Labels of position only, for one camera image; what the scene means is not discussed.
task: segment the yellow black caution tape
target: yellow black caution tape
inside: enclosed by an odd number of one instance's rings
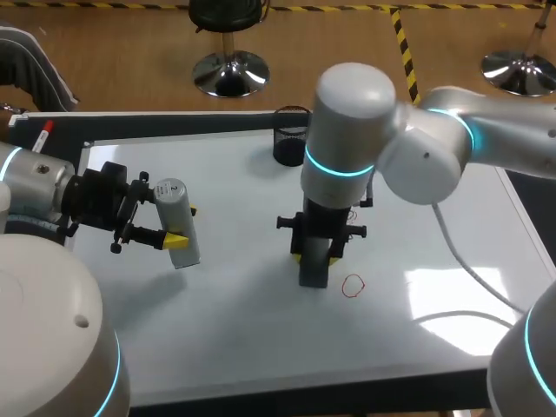
[[[39,2],[0,2],[0,7],[51,7],[92,9],[127,9],[127,10],[187,10],[187,4],[142,4],[142,3],[39,3]],[[368,4],[355,6],[273,6],[274,11],[350,11],[350,10],[468,10],[468,9],[543,9],[543,4]]]
[[[406,71],[406,81],[407,90],[411,96],[411,101],[414,105],[419,104],[420,96],[419,90],[417,89],[417,80],[415,79],[414,61],[411,57],[411,52],[409,51],[409,44],[407,43],[406,32],[401,26],[400,11],[391,10],[392,24],[396,30],[396,37],[398,38],[398,44],[400,45],[401,60],[403,62],[403,68]]]

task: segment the white cable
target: white cable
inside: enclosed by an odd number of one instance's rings
[[[488,291],[490,294],[498,298],[509,308],[511,308],[514,311],[517,311],[520,314],[525,314],[525,311],[523,309],[513,304],[504,295],[500,294],[498,291],[492,288],[485,280],[483,280],[479,275],[477,275],[477,273],[475,273],[475,271],[473,271],[469,265],[467,265],[467,263],[463,260],[463,258],[458,253],[455,246],[453,245],[452,238],[450,237],[450,233],[448,232],[446,222],[444,221],[444,216],[442,215],[442,212],[440,211],[440,207],[438,206],[438,204],[436,203],[433,204],[433,211],[434,214],[436,215],[436,220],[438,220],[438,224],[440,226],[440,230],[442,231],[442,235],[444,236],[444,240],[446,241],[446,244],[450,248],[450,252],[452,252],[453,257],[461,265],[461,267],[464,268],[465,271],[468,274],[470,274],[473,277],[473,279],[476,280],[486,291]]]

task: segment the screw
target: screw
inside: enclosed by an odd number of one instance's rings
[[[38,172],[39,174],[46,174],[49,171],[50,171],[50,167],[48,165],[41,164],[38,167],[36,167],[36,172]]]

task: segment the black stool seat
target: black stool seat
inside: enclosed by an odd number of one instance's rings
[[[199,29],[229,33],[259,23],[261,0],[190,0],[189,18]]]

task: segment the white cylinder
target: white cylinder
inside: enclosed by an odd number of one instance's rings
[[[124,417],[129,380],[89,271],[35,236],[0,236],[0,415]]]
[[[342,63],[319,80],[301,173],[305,196],[330,209],[359,201],[371,169],[403,124],[386,74],[362,63]]]

